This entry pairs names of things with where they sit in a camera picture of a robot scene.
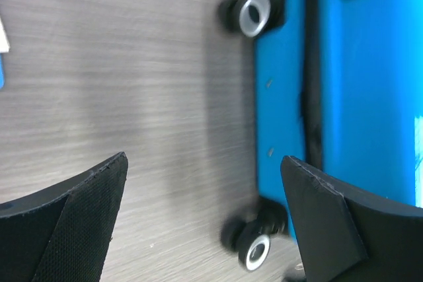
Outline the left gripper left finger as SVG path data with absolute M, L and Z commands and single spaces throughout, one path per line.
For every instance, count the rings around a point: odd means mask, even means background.
M 1 204 L 2 281 L 99 281 L 120 210 L 128 158 Z

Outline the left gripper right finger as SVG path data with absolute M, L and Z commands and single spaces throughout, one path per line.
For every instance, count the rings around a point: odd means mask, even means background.
M 307 281 L 422 280 L 422 208 L 293 156 L 283 158 L 281 175 Z

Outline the blue suitcase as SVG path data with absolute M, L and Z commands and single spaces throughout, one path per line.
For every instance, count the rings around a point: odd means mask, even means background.
M 422 208 L 422 0 L 223 0 L 217 15 L 254 41 L 258 210 L 221 232 L 247 271 L 273 236 L 297 244 L 286 156 Z

